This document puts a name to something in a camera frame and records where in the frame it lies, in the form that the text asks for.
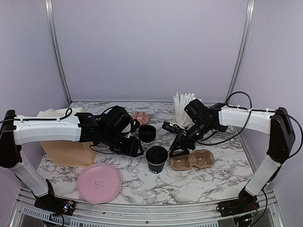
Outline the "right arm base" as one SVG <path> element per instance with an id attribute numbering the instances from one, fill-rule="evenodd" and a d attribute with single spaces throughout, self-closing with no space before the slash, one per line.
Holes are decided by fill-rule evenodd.
<path id="1" fill-rule="evenodd" d="M 258 210 L 260 208 L 256 196 L 250 195 L 245 189 L 242 189 L 238 198 L 228 201 L 222 201 L 217 204 L 216 210 L 220 212 L 221 217 L 238 215 L 241 213 Z"/>

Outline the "black coffee cup lid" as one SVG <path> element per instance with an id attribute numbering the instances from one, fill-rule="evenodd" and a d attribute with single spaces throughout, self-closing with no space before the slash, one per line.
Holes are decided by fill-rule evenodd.
<path id="1" fill-rule="evenodd" d="M 154 146 L 147 150 L 146 159 L 152 164 L 162 164 L 168 158 L 167 150 L 162 146 Z"/>

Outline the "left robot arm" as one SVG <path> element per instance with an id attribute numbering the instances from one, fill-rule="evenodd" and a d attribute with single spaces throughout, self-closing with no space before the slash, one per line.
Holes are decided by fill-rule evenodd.
<path id="1" fill-rule="evenodd" d="M 51 183 L 44 179 L 21 154 L 22 145 L 32 142 L 71 141 L 103 144 L 114 154 L 143 155 L 141 142 L 131 133 L 139 122 L 121 106 L 113 106 L 99 115 L 76 113 L 69 108 L 62 117 L 26 117 L 6 112 L 0 127 L 0 165 L 14 173 L 49 210 L 56 210 L 60 200 Z"/>

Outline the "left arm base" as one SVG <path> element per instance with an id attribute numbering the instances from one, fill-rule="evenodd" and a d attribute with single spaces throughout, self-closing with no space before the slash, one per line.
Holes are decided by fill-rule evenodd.
<path id="1" fill-rule="evenodd" d="M 74 213 L 75 201 L 56 197 L 53 189 L 49 189 L 44 196 L 35 196 L 34 206 L 43 210 L 53 211 L 57 214 L 72 216 Z"/>

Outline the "black paper coffee cup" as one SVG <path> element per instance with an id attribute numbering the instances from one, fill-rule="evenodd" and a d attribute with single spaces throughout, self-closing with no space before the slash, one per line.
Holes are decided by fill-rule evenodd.
<path id="1" fill-rule="evenodd" d="M 164 169 L 164 165 L 166 163 L 166 161 L 161 160 L 161 161 L 147 161 L 148 163 L 148 169 L 151 173 L 153 174 L 158 174 L 160 172 L 162 172 L 162 170 Z"/>

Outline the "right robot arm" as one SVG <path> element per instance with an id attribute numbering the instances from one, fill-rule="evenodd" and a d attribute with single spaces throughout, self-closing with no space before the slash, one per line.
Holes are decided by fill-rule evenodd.
<path id="1" fill-rule="evenodd" d="M 290 158 L 295 132 L 287 110 L 283 107 L 277 110 L 256 110 L 224 103 L 207 107 L 195 99 L 185 107 L 185 112 L 194 123 L 189 129 L 184 130 L 177 124 L 168 122 L 162 125 L 163 129 L 176 135 L 169 149 L 170 157 L 175 157 L 175 151 L 179 149 L 182 155 L 189 154 L 205 134 L 211 130 L 223 132 L 229 126 L 259 131 L 270 136 L 266 157 L 235 200 L 236 210 L 246 211 L 253 204 L 252 197 L 276 176 Z"/>

